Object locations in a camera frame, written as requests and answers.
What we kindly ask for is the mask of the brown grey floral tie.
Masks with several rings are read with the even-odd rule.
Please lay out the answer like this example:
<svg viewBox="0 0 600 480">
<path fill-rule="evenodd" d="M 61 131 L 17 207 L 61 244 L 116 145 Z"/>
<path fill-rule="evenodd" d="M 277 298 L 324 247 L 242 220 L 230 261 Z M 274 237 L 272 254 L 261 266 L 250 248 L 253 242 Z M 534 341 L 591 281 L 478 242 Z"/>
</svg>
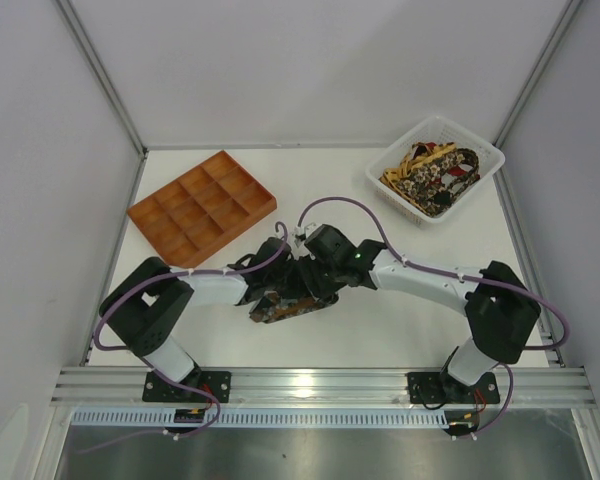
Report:
<svg viewBox="0 0 600 480">
<path fill-rule="evenodd" d="M 277 292 L 265 294 L 249 311 L 249 318 L 255 323 L 272 324 L 282 320 L 326 309 L 339 300 L 337 293 L 326 298 L 312 296 L 299 299 L 286 299 Z"/>
</svg>

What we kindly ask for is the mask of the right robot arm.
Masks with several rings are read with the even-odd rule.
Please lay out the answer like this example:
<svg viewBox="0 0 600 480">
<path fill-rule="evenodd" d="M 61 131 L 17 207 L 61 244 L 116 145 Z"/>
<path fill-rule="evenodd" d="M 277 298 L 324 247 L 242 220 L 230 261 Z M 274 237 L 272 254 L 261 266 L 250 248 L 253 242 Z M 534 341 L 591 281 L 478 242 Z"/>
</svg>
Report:
<svg viewBox="0 0 600 480">
<path fill-rule="evenodd" d="M 541 312 L 539 301 L 502 262 L 491 262 L 475 276 L 447 271 L 406 260 L 386 241 L 354 245 L 331 225 L 306 236 L 304 246 L 317 264 L 319 286 L 402 292 L 466 318 L 471 335 L 452 351 L 439 375 L 449 399 L 459 399 L 496 366 L 517 363 Z"/>
</svg>

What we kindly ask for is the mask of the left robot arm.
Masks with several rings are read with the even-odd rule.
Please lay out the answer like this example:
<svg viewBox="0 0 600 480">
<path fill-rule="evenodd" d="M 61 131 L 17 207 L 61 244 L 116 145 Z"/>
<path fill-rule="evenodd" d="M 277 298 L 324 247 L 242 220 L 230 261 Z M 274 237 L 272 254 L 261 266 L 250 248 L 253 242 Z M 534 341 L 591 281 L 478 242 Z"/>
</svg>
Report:
<svg viewBox="0 0 600 480">
<path fill-rule="evenodd" d="M 171 382 L 194 387 L 200 367 L 172 331 L 191 306 L 249 305 L 255 322 L 272 323 L 308 312 L 317 305 L 303 282 L 291 247 L 268 238 L 254 254 L 222 270 L 184 270 L 157 257 L 140 264 L 101 304 L 94 343 L 110 327 L 147 366 Z"/>
</svg>

